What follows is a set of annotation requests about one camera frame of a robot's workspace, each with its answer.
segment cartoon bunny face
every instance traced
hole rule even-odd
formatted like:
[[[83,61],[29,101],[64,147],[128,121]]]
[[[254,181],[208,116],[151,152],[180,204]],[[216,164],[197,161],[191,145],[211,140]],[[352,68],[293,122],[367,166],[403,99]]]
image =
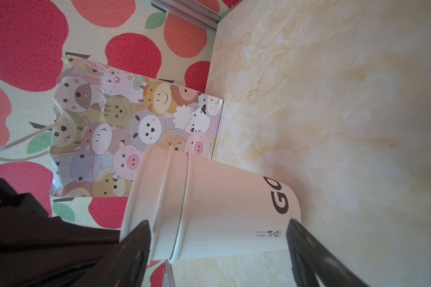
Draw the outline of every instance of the cartoon bunny face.
[[[110,67],[104,72],[102,85],[109,94],[123,95],[126,92],[126,86],[121,82],[128,81],[128,76],[129,73]]]
[[[51,138],[51,144],[53,146],[64,147],[71,145],[75,140],[79,141],[80,138],[79,130],[77,129],[77,124],[75,120],[70,116],[69,113],[66,114],[70,118],[64,117],[61,123],[53,127],[53,136]]]
[[[102,84],[103,89],[110,95],[122,95],[129,101],[138,103],[142,102],[143,89],[139,86],[134,87],[136,76],[130,72],[125,72],[114,67],[104,67],[99,63],[90,60],[83,60],[86,66],[89,66],[97,71],[103,72],[102,77],[94,78],[91,76],[91,83]]]
[[[185,126],[184,131],[189,134],[205,133],[208,131],[210,124],[211,118],[205,115],[198,105],[193,106],[190,123]]]

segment cartoon animal print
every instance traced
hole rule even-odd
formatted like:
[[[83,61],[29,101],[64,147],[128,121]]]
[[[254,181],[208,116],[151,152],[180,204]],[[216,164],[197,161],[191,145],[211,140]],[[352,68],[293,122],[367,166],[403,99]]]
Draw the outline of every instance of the cartoon animal print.
[[[72,162],[75,154],[69,154],[62,157],[50,157],[51,170],[53,171],[53,178],[59,181],[72,182],[72,175],[70,174],[70,163]]]
[[[93,195],[95,197],[122,197],[131,191],[132,181],[121,177],[113,178],[115,173],[110,173],[109,166],[99,172],[93,182]]]
[[[174,118],[167,118],[166,122],[165,122],[165,126],[166,126],[166,130],[170,130],[173,129],[174,132],[172,133],[172,136],[174,135],[178,135],[181,136],[182,138],[184,138],[184,140],[186,140],[188,138],[188,134],[183,131],[182,129],[176,129],[176,125],[173,122]]]
[[[73,181],[93,182],[103,168],[102,157],[90,154],[84,149],[77,152],[70,163],[70,176]]]
[[[82,72],[79,72],[78,74],[85,74],[86,72],[92,74],[92,75],[98,75],[102,77],[102,72],[99,72],[96,69],[93,69],[90,66],[86,66],[85,63],[83,63],[84,58],[75,56],[75,55],[67,55],[62,58],[62,61],[64,65],[71,65],[74,67],[79,67]]]
[[[85,112],[79,112],[78,115],[80,118],[86,117],[90,121],[90,123],[94,122],[107,122],[107,120],[104,117],[104,112],[102,111],[96,111],[96,110],[89,110]]]
[[[165,123],[162,115],[156,115],[147,109],[138,111],[129,126],[131,143],[138,150],[144,151],[147,145],[156,143],[166,131]]]
[[[73,67],[64,70],[56,84],[54,99],[66,110],[84,112],[87,109],[101,110],[105,98],[101,92],[102,86],[89,84],[80,76],[68,76]]]
[[[56,111],[55,113],[59,119],[60,114]],[[65,152],[71,152],[75,146],[79,146],[75,143],[81,138],[79,128],[83,128],[80,117],[76,113],[66,110],[65,118],[52,129],[50,153],[62,155]]]
[[[197,101],[198,96],[201,95],[200,92],[195,91],[194,89],[177,86],[175,84],[171,85],[171,94],[173,100],[176,101],[178,106],[188,106],[189,104]]]
[[[83,60],[86,66],[103,73],[102,77],[91,77],[91,83],[102,84],[105,92],[109,95],[122,95],[129,101],[138,103],[142,101],[143,89],[135,89],[134,81],[136,76],[130,72],[125,72],[117,68],[104,67],[99,63],[90,60]]]
[[[209,137],[205,133],[191,134],[185,143],[184,152],[191,152],[207,158],[210,151]]]
[[[75,146],[72,152],[78,152],[84,148],[90,154],[100,156],[104,154],[112,141],[112,128],[106,122],[90,123],[87,117],[81,117],[81,121],[85,124],[81,129],[81,140],[78,142],[80,146]]]
[[[200,94],[198,98],[198,105],[201,107],[201,111],[211,118],[215,117],[220,109],[222,109],[222,103],[221,99],[212,95]]]
[[[144,90],[144,104],[140,105],[138,110],[146,107],[156,115],[176,112],[178,104],[172,98],[170,84],[159,80],[151,82],[148,77],[144,77],[144,80],[147,84]]]
[[[129,129],[112,129],[112,142],[110,143],[107,151],[111,154],[115,154],[121,141],[125,146],[131,145],[131,140],[128,133]]]
[[[125,129],[129,127],[132,118],[132,107],[129,100],[122,95],[104,94],[107,103],[104,108],[105,120],[115,128]]]
[[[179,152],[184,152],[185,140],[179,135],[172,135],[175,129],[169,129],[164,132],[157,141],[157,146],[169,149],[170,146],[174,146],[174,149]]]
[[[139,151],[133,145],[125,146],[122,141],[118,145],[119,148],[113,156],[113,168],[115,169],[113,178],[121,177],[132,181],[144,152]]]
[[[172,122],[177,129],[183,129],[189,134],[205,133],[211,124],[211,118],[206,116],[198,105],[178,106],[177,112],[173,114]]]
[[[92,184],[91,182],[71,182],[63,188],[59,188],[54,196],[68,197],[68,198],[92,198]]]

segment cartoon dog face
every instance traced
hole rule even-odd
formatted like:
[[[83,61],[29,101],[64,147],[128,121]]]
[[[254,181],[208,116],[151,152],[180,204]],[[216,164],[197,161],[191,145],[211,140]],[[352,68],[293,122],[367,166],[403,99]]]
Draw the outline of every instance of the cartoon dog face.
[[[56,84],[54,99],[66,110],[84,112],[89,108],[100,109],[105,99],[100,85],[91,85],[80,75],[68,76],[73,68],[64,70]],[[98,77],[87,74],[86,78]]]
[[[185,143],[185,152],[207,158],[210,150],[209,137],[205,133],[191,134]]]
[[[112,141],[112,128],[110,125],[106,122],[90,123],[87,117],[81,117],[81,121],[86,125],[81,131],[81,146],[76,146],[72,151],[77,152],[84,148],[93,155],[104,154]]]
[[[195,91],[194,89],[181,87],[174,84],[171,85],[171,93],[173,100],[175,100],[179,106],[188,106],[189,104],[195,102],[195,100],[198,100],[198,96],[201,95],[200,92]]]
[[[92,77],[91,83],[102,84],[102,87],[108,94],[122,95],[134,103],[142,101],[143,90],[135,89],[134,82],[136,76],[134,74],[110,66],[104,67],[90,60],[83,60],[83,63],[103,73],[102,77]]]
[[[113,156],[113,168],[115,169],[113,178],[116,179],[119,176],[132,181],[136,176],[143,154],[144,152],[139,151],[133,145],[125,146],[121,141],[118,150]]]
[[[81,124],[80,117],[76,113],[70,111],[66,111],[66,115],[67,116],[64,117],[61,122],[52,129],[53,136],[51,138],[51,145],[53,146],[69,146],[74,141],[80,140],[79,135],[81,131],[78,129],[78,127],[83,126]]]
[[[132,181],[121,177],[113,178],[110,173],[112,167],[101,170],[93,182],[93,195],[95,197],[122,197],[131,191]]]
[[[122,95],[104,94],[107,103],[104,108],[105,120],[109,125],[119,129],[129,127],[132,118],[132,107],[129,100]]]
[[[93,196],[91,182],[71,182],[62,188],[62,192],[57,192],[56,196],[68,198],[91,198]]]
[[[162,115],[156,115],[147,109],[137,112],[129,126],[131,143],[138,150],[144,151],[147,145],[158,141],[165,131],[165,123]]]
[[[93,182],[102,169],[102,157],[90,154],[84,149],[77,152],[70,163],[70,176],[73,181]]]
[[[198,105],[193,106],[191,112],[190,123],[185,126],[184,131],[189,134],[207,132],[211,124],[211,118],[205,115]]]
[[[55,113],[59,119],[60,114],[56,110]],[[51,154],[62,155],[66,152],[72,152],[74,147],[80,145],[81,130],[79,128],[83,128],[80,117],[74,112],[66,111],[66,117],[61,121],[52,129]]]
[[[212,95],[200,94],[198,97],[198,105],[201,111],[208,117],[215,117],[222,108],[223,101]]]
[[[172,135],[175,129],[170,129],[164,132],[157,141],[157,146],[169,149],[170,146],[174,146],[174,150],[183,152],[185,147],[185,140],[180,135]]]
[[[172,98],[170,84],[162,81],[150,82],[148,77],[144,77],[144,80],[147,85],[144,89],[143,107],[157,115],[176,112],[178,105]]]

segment cartoon cat face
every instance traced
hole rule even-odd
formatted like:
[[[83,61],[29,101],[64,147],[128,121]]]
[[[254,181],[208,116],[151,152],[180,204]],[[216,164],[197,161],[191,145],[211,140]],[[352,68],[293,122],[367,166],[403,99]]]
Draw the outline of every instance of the cartoon cat face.
[[[104,108],[104,116],[107,123],[112,127],[125,129],[129,127],[132,118],[132,107],[130,101],[122,95],[104,94],[107,103]]]
[[[147,145],[156,143],[164,131],[165,118],[147,109],[137,112],[129,126],[131,143],[140,151],[144,151]]]

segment white paper cup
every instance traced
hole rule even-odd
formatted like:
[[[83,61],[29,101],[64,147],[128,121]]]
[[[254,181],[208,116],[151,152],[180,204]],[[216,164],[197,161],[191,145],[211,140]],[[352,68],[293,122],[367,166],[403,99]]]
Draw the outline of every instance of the white paper cup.
[[[287,248],[290,218],[300,221],[301,215],[287,185],[191,153],[149,146],[131,188],[120,239],[149,220],[149,261],[173,264],[271,252]]]
[[[182,211],[188,155],[149,145],[134,179],[120,239],[148,220],[152,244],[148,261],[168,259],[172,253]]]

